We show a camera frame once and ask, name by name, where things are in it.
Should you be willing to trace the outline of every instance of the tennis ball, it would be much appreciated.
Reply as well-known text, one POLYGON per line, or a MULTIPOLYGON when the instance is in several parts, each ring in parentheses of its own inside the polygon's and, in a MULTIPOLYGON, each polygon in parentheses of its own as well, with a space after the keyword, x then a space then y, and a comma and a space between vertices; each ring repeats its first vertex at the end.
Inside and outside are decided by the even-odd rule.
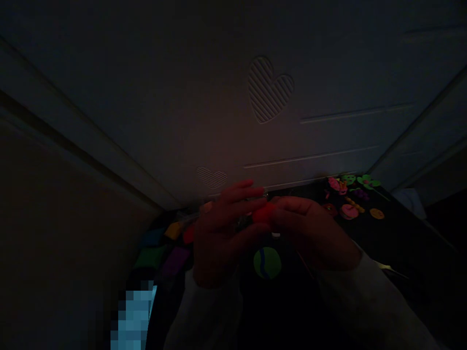
POLYGON ((282 269, 281 258, 271 247, 261 248, 253 258, 253 266, 259 277, 265 280, 275 278, 282 269))

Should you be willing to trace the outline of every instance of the white cloth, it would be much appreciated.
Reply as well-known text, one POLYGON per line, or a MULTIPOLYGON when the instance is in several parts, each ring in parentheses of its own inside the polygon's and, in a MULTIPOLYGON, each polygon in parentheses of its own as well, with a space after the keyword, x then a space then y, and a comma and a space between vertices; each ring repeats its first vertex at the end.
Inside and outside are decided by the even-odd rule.
MULTIPOLYGON (((439 349, 404 297, 365 253, 352 271, 317 271, 323 299, 367 349, 439 349)), ((242 313, 238 276, 219 289, 185 276, 185 293, 164 349, 234 349, 242 313)))

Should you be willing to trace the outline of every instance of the hand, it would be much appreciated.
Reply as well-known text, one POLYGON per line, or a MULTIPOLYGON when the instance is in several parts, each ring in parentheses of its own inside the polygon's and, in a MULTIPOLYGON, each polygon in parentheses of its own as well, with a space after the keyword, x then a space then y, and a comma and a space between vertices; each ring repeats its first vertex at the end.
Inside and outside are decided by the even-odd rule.
POLYGON ((321 270, 352 270, 361 252, 331 215, 315 201, 299 197, 275 197, 273 229, 289 237, 303 258, 321 270))
POLYGON ((252 188, 253 180, 238 182, 222 191, 212 209, 201 215, 195 225, 193 278, 203 288, 218 288, 231 277, 240 255, 261 242, 271 229, 266 224, 252 224, 235 233, 238 218, 266 205, 260 197, 264 188, 252 188))

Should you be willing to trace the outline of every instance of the heart embossing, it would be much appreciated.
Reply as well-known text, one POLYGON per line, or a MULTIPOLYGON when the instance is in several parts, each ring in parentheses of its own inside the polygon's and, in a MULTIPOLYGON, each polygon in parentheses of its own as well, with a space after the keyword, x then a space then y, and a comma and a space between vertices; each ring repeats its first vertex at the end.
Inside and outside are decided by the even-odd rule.
POLYGON ((253 60, 248 73, 248 91, 258 123, 267 123, 282 112, 293 93, 293 79, 279 75, 272 80, 274 70, 266 57, 253 60))
POLYGON ((211 190, 222 187, 227 181, 225 172, 216 171, 213 173, 206 167, 198 167, 196 169, 199 179, 211 190))

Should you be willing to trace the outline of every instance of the yellow block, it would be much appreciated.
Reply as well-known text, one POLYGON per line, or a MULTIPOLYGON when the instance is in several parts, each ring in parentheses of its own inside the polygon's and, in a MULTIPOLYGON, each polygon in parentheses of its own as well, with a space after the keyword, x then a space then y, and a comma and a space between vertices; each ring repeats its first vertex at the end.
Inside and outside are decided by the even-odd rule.
POLYGON ((164 235, 170 239, 176 240, 178 236, 180 236, 180 232, 181 232, 180 223, 176 222, 169 226, 169 228, 164 233, 164 235))

